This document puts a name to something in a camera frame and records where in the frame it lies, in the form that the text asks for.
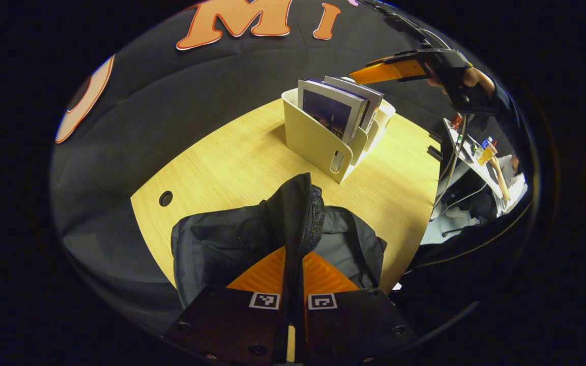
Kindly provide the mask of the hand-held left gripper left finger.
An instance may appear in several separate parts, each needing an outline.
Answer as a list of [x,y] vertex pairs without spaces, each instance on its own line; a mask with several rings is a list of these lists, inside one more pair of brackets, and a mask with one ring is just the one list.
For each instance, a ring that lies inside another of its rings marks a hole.
[[165,338],[210,364],[275,364],[285,257],[279,248],[229,285],[205,287]]

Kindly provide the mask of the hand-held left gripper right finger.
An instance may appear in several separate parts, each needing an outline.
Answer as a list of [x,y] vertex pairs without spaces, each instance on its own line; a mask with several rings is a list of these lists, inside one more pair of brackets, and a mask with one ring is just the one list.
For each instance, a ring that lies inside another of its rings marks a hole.
[[361,289],[318,253],[302,270],[304,364],[377,363],[417,340],[381,289]]

